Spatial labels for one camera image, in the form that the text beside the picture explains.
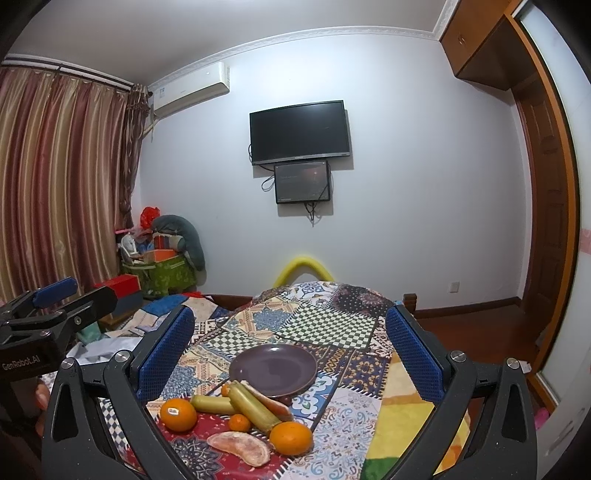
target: wooden floor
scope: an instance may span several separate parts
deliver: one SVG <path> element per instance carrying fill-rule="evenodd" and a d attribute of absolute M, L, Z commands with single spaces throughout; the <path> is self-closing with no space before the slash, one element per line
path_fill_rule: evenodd
<path fill-rule="evenodd" d="M 528 320 L 517 305 L 474 313 L 418 320 L 433 332 L 448 350 L 461 350 L 474 362 L 500 364 L 508 356 L 533 363 L 538 349 L 535 340 L 539 327 Z M 534 411 L 539 408 L 532 399 Z M 470 418 L 477 418 L 482 399 L 472 400 Z"/>

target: door frame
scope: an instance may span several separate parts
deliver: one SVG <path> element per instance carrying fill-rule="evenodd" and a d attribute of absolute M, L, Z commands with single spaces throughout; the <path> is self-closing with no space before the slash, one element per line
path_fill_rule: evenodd
<path fill-rule="evenodd" d="M 558 297 L 556 300 L 556 304 L 554 305 L 554 311 L 552 313 L 552 317 L 550 322 L 547 326 L 547 331 L 540 347 L 540 351 L 532 365 L 532 371 L 527 375 L 527 379 L 530 382 L 531 386 L 535 389 L 535 391 L 540 396 L 541 400 L 543 401 L 544 405 L 550 410 L 550 412 L 554 411 L 556 408 L 556 402 L 554 401 L 553 396 L 547 391 L 546 387 L 540 382 L 537 373 L 542 369 L 544 366 L 552 346 L 554 345 L 554 341 L 558 336 L 558 332 L 560 331 L 560 326 L 562 324 L 562 320 L 564 318 L 564 312 L 566 311 L 566 307 L 569 302 L 570 297 L 570 290 L 573 284 L 574 279 L 574 270 L 577 262 L 577 255 L 579 251 L 579 232 L 580 232 L 580 200 L 579 200 L 579 177 L 577 173 L 577 164 L 576 158 L 574 154 L 573 142 L 570 135 L 569 124 L 566 119 L 566 115 L 564 113 L 564 108 L 562 105 L 562 101 L 560 100 L 560 96 L 558 95 L 556 86 L 554 85 L 554 81 L 550 75 L 550 72 L 547 70 L 544 60 L 542 59 L 537 47 L 533 43 L 532 39 L 526 32 L 526 30 L 521 26 L 521 24 L 513 18 L 512 13 L 515 9 L 514 7 L 515 0 L 511 2 L 511 5 L 505 11 L 505 17 L 509 21 L 509 23 L 513 26 L 517 34 L 519 35 L 521 41 L 525 45 L 528 54 L 531 57 L 531 60 L 534 63 L 535 69 L 537 71 L 537 75 L 541 80 L 542 85 L 544 86 L 544 90 L 546 91 L 546 95 L 548 96 L 551 108 L 551 114 L 554 115 L 556 119 L 556 124 L 558 126 L 558 138 L 560 140 L 560 145 L 563 152 L 564 158 L 564 169 L 566 174 L 566 182 L 567 182 L 567 197 L 568 197 L 568 212 L 567 212 L 567 241 L 566 241 L 566 258 L 564 259 L 564 267 L 562 271 L 561 281 L 560 281 L 560 290 L 558 291 Z M 531 78 L 525 80 L 524 82 L 529 83 Z M 520 85 L 515 87 L 515 91 L 519 91 Z M 519 115 L 521 117 L 521 123 L 524 128 L 524 131 L 527 129 L 527 126 L 524 122 L 521 108 L 519 107 Z M 529 162 L 532 162 L 532 155 L 531 149 L 529 145 L 528 135 L 525 135 L 526 141 L 528 143 L 528 158 Z M 532 177 L 532 244 L 531 249 L 534 246 L 534 235 L 535 235 L 535 178 Z M 530 264 L 528 265 L 528 272 L 527 272 L 527 280 L 525 282 L 525 291 L 523 298 L 525 299 L 527 296 L 528 289 L 531 285 L 531 272 L 532 272 L 532 255 L 530 255 Z"/>

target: purple plate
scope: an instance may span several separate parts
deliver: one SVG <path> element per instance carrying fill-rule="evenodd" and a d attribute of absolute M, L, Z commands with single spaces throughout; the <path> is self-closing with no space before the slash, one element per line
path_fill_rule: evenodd
<path fill-rule="evenodd" d="M 246 380 L 267 397 L 293 395 L 314 383 L 316 358 L 301 347 L 266 343 L 240 353 L 230 363 L 230 380 Z"/>

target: wooden door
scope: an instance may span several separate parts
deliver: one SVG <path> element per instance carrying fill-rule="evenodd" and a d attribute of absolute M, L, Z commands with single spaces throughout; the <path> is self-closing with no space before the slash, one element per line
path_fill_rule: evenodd
<path fill-rule="evenodd" d="M 541 79 L 514 90 L 528 144 L 532 243 L 523 306 L 541 331 L 550 322 L 567 258 L 569 196 L 556 117 Z"/>

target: ceiling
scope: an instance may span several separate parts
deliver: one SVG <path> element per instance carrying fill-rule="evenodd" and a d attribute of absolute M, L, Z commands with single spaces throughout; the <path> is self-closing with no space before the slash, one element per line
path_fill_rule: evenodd
<path fill-rule="evenodd" d="M 150 84 L 273 35 L 372 25 L 432 32 L 446 0 L 51 0 L 11 53 Z"/>

